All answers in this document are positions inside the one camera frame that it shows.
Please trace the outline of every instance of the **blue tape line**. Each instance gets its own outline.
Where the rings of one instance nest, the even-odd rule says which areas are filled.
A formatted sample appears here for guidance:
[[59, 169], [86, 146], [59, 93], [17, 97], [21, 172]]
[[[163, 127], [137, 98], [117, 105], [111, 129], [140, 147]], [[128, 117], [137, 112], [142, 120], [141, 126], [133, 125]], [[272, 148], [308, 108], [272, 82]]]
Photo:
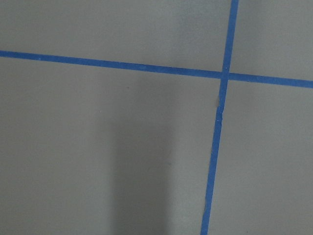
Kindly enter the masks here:
[[218, 159], [219, 147], [220, 147], [223, 111], [224, 111], [224, 106], [225, 106], [229, 68], [230, 68], [230, 63], [231, 63], [231, 54], [232, 54], [233, 42], [234, 42], [238, 3], [239, 3], [239, 0], [232, 0], [231, 6], [230, 6], [228, 30], [227, 30], [224, 61], [223, 61], [223, 71], [222, 71], [220, 91], [219, 91], [220, 102], [216, 110], [210, 167], [209, 167], [209, 173], [208, 173], [207, 185], [206, 185], [205, 208], [204, 208], [204, 213], [202, 216], [202, 225], [201, 225], [201, 232], [200, 232], [201, 235], [207, 235], [208, 229], [209, 229], [214, 181], [215, 181], [217, 159]]
[[169, 73], [169, 74], [196, 76], [196, 77], [209, 77], [209, 78], [220, 78], [222, 74], [221, 72], [208, 71], [208, 70], [194, 70], [194, 69], [174, 68], [174, 67], [166, 67], [166, 66], [134, 64], [134, 63], [125, 63], [125, 62], [117, 62], [117, 61], [107, 61], [107, 60], [93, 60], [93, 59], [84, 59], [84, 58], [66, 57], [66, 56], [57, 56], [57, 55], [42, 55], [42, 54], [23, 53], [23, 52], [4, 51], [4, 50], [0, 50], [0, 57], [40, 60], [40, 61], [58, 62], [58, 63], [66, 63], [66, 64], [87, 65], [87, 66], [97, 66], [97, 67], [146, 71], [146, 72]]
[[268, 77], [268, 76], [259, 76], [259, 75], [230, 73], [229, 80], [268, 83], [268, 84], [284, 85], [284, 86], [292, 86], [292, 87], [313, 88], [313, 81], [282, 78], [282, 77]]
[[[224, 64], [230, 64], [230, 62], [226, 63], [225, 61], [225, 59], [227, 58], [228, 60], [230, 59], [229, 53], [230, 52], [228, 51], [227, 52], [228, 56], [225, 56], [224, 58]], [[4, 51], [4, 50], [0, 50], [0, 57], [27, 59], [27, 60], [39, 60], [39, 61], [76, 64], [76, 65], [87, 65], [87, 66], [115, 68], [115, 69], [124, 69], [124, 70], [168, 73], [168, 74], [195, 76], [195, 77], [208, 77], [208, 78], [217, 78], [217, 79], [221, 79], [221, 77], [223, 76], [223, 72], [225, 72], [226, 70], [229, 71], [229, 68], [224, 68], [224, 67], [223, 67], [223, 72], [218, 72], [218, 71], [209, 71], [209, 70], [194, 70], [194, 69], [134, 64], [134, 63], [125, 63], [125, 62], [116, 62], [116, 61], [106, 61], [106, 60], [84, 59], [84, 58], [57, 56], [57, 55], [42, 55], [42, 54], [23, 53], [23, 52]], [[240, 73], [229, 73], [228, 79], [233, 80], [233, 81], [268, 83], [268, 84], [274, 84], [274, 85], [313, 88], [313, 81], [307, 81], [307, 80], [301, 80], [301, 79], [259, 76], [259, 75], [240, 74]]]

